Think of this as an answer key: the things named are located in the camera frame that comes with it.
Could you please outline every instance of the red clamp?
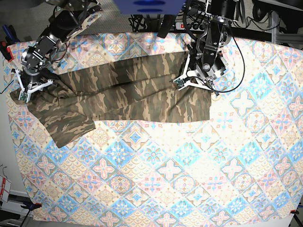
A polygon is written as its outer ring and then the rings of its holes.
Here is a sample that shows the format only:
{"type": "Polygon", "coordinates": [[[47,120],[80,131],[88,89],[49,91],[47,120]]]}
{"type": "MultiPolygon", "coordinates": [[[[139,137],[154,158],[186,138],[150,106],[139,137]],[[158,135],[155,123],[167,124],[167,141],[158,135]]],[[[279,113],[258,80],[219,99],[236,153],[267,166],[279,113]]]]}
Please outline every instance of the red clamp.
{"type": "Polygon", "coordinates": [[[14,57],[13,57],[13,54],[12,54],[10,48],[6,46],[6,43],[4,41],[1,42],[0,51],[8,62],[11,62],[12,60],[14,60],[14,57]]]}

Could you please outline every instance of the camouflage fabric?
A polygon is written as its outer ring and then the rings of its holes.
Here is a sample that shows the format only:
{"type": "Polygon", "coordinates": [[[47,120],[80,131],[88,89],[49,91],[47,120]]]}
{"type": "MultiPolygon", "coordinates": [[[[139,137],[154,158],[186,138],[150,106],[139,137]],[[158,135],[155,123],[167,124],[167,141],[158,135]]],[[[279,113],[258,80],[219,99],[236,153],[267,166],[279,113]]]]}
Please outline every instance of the camouflage fabric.
{"type": "MultiPolygon", "coordinates": [[[[57,86],[34,93],[27,107],[59,148],[95,129],[93,120],[209,120],[210,93],[178,91],[172,83],[186,57],[145,56],[62,74],[57,86]]],[[[11,97],[17,103],[18,91],[11,97]]]]}

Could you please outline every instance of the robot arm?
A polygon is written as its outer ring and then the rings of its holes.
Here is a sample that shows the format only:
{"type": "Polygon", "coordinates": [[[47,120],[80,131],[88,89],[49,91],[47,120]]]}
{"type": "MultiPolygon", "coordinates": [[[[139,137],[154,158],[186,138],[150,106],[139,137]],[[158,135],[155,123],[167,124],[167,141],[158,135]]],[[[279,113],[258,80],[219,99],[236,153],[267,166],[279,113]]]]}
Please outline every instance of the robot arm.
{"type": "Polygon", "coordinates": [[[53,80],[57,78],[47,67],[56,60],[54,57],[60,52],[60,47],[89,27],[100,17],[101,12],[100,4],[96,0],[46,2],[59,6],[60,9],[50,17],[49,27],[42,32],[35,45],[29,46],[22,53],[22,70],[16,70],[21,86],[19,100],[27,103],[32,93],[53,84],[53,80]]]}
{"type": "Polygon", "coordinates": [[[240,15],[241,19],[244,19],[245,12],[239,12],[241,4],[242,10],[244,9],[244,3],[243,0],[212,0],[210,6],[209,0],[206,0],[203,22],[205,30],[201,36],[195,37],[186,22],[190,2],[191,0],[187,1],[183,23],[186,31],[195,40],[195,47],[188,47],[190,52],[184,72],[174,82],[179,90],[192,86],[211,90],[219,95],[215,90],[214,80],[221,77],[226,68],[221,60],[222,54],[218,50],[231,40],[231,23],[234,21],[236,9],[237,17],[240,15]],[[196,83],[192,82],[192,78],[196,78],[196,83]]]}

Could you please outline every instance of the metal frame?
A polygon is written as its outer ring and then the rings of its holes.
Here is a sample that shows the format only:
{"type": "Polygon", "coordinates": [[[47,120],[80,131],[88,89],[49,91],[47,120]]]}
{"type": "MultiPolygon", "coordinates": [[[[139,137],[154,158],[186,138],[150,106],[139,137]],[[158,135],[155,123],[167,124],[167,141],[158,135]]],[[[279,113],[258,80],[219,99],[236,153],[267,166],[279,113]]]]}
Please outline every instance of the metal frame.
{"type": "MultiPolygon", "coordinates": [[[[271,13],[271,26],[276,27],[279,24],[279,15],[273,11],[271,13]]],[[[278,27],[271,30],[271,42],[273,44],[303,44],[303,34],[283,34],[279,32],[278,27]]]]}

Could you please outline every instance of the patterned tablecloth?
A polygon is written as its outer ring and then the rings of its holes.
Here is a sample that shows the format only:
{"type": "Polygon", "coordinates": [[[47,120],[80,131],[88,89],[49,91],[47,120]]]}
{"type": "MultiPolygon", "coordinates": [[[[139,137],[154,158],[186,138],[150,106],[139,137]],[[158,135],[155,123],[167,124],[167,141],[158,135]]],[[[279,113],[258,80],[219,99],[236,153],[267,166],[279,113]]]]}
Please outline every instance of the patterned tablecloth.
{"type": "MultiPolygon", "coordinates": [[[[184,51],[187,35],[83,35],[57,73],[137,56],[184,51]]],[[[303,52],[238,40],[246,76],[213,97],[211,120],[98,121],[58,149],[44,126],[6,92],[11,133],[35,220],[107,227],[230,226],[285,218],[303,194],[303,52]]],[[[5,83],[29,43],[11,46],[5,83]]],[[[219,89],[242,76],[235,42],[219,89]]]]}

